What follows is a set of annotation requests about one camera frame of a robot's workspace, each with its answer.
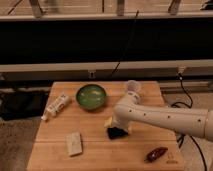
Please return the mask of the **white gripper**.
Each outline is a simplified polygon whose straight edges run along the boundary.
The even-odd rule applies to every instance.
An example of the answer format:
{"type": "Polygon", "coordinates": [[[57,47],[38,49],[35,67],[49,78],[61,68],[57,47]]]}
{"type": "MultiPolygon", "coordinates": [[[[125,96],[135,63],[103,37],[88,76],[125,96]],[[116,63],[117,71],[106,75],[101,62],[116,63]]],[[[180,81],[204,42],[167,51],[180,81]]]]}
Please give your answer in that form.
{"type": "Polygon", "coordinates": [[[123,131],[131,134],[132,128],[130,126],[130,123],[124,120],[121,120],[117,118],[116,116],[110,116],[105,122],[104,122],[105,128],[118,128],[122,129],[123,131]]]}

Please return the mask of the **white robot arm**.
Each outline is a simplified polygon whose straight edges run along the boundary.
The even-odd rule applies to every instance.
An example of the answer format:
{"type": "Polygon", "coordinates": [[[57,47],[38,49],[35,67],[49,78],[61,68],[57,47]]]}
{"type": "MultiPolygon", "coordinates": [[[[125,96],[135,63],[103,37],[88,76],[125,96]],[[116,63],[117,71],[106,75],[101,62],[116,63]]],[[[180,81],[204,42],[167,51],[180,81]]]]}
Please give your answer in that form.
{"type": "Polygon", "coordinates": [[[105,123],[110,139],[128,135],[129,124],[135,121],[213,142],[213,110],[144,106],[139,100],[137,93],[128,91],[115,104],[105,123]]]}

